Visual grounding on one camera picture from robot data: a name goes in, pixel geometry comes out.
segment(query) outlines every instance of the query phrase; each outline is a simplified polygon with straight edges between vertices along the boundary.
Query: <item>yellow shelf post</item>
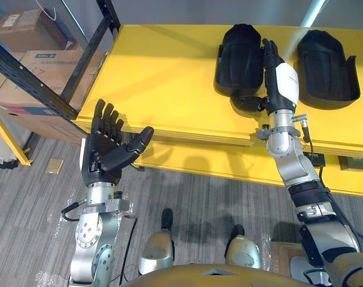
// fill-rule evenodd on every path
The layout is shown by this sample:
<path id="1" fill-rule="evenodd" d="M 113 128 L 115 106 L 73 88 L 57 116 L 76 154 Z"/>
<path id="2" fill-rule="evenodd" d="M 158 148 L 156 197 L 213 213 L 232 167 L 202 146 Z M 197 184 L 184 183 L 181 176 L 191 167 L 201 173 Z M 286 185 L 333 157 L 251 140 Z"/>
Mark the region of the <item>yellow shelf post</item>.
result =
<path id="1" fill-rule="evenodd" d="M 18 158 L 19 162 L 24 166 L 30 166 L 32 160 L 29 160 L 24 153 L 24 151 L 18 146 L 12 134 L 7 130 L 5 124 L 0 119 L 0 137 L 6 142 L 8 147 L 13 151 L 13 153 Z"/>

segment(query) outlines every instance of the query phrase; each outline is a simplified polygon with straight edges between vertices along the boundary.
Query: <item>black shelf frame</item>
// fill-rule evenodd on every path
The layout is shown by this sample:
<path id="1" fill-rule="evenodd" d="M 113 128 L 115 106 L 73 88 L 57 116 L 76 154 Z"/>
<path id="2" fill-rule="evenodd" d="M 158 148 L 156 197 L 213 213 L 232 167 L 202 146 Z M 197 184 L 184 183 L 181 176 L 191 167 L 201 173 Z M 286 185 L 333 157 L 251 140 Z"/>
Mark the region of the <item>black shelf frame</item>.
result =
<path id="1" fill-rule="evenodd" d="M 99 26 L 88 43 L 87 48 L 84 50 L 61 95 L 58 95 L 47 87 L 0 45 L 0 73 L 29 93 L 36 100 L 40 101 L 53 113 L 61 116 L 70 123 L 72 123 L 71 120 L 76 119 L 78 111 L 71 107 L 69 102 L 90 63 L 97 46 L 99 46 L 108 28 L 115 38 L 121 26 L 111 0 L 96 0 L 96 2 L 103 14 L 103 19 L 100 21 Z"/>

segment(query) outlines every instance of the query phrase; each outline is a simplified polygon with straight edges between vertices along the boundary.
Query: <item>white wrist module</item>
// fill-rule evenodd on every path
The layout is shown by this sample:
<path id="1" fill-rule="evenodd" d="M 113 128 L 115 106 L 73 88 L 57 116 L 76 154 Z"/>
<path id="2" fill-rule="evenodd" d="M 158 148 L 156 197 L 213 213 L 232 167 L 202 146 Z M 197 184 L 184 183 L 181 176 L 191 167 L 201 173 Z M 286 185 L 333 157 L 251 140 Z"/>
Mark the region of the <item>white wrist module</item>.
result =
<path id="1" fill-rule="evenodd" d="M 294 68 L 287 63 L 279 64 L 276 67 L 276 78 L 278 92 L 297 105 L 300 89 L 298 85 L 298 75 Z"/>

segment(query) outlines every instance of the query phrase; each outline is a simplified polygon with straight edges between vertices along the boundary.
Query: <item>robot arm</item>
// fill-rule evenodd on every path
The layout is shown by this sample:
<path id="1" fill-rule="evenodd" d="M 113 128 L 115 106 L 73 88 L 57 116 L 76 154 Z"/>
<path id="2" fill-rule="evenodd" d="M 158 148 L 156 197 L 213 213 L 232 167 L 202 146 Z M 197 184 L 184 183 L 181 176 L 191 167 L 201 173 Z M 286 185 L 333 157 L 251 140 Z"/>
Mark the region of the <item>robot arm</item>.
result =
<path id="1" fill-rule="evenodd" d="M 298 219 L 304 223 L 300 234 L 309 263 L 323 267 L 333 286 L 363 286 L 363 254 L 359 253 L 356 233 L 304 156 L 298 140 L 300 132 L 295 129 L 295 122 L 301 122 L 305 141 L 310 140 L 310 135 L 306 115 L 294 116 L 298 103 L 297 73 L 278 56 L 273 41 L 264 39 L 263 43 L 267 88 L 263 105 L 270 126 L 264 126 L 257 136 L 267 141 L 267 150 L 276 161 Z"/>
<path id="2" fill-rule="evenodd" d="M 114 262 L 114 244 L 118 231 L 118 214 L 129 209 L 129 201 L 116 192 L 121 170 L 143 153 L 153 128 L 146 127 L 128 143 L 121 143 L 118 112 L 99 100 L 91 125 L 91 134 L 82 141 L 81 174 L 88 187 L 87 198 L 62 211 L 67 220 L 78 221 L 76 250 L 71 262 L 69 286 L 108 287 Z M 85 204 L 79 219 L 66 213 Z"/>

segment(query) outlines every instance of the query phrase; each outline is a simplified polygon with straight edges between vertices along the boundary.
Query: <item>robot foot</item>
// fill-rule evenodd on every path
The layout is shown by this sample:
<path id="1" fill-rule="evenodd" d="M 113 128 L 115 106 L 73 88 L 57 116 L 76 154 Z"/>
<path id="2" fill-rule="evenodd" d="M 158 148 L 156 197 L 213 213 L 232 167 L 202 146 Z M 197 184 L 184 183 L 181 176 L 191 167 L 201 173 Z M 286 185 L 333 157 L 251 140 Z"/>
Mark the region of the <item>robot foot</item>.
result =
<path id="1" fill-rule="evenodd" d="M 174 244 L 170 238 L 173 224 L 173 212 L 165 208 L 161 215 L 161 230 L 147 240 L 139 259 L 140 274 L 171 267 L 174 259 Z"/>
<path id="2" fill-rule="evenodd" d="M 235 225 L 225 251 L 225 263 L 244 267 L 261 268 L 257 245 L 245 237 L 242 225 Z"/>

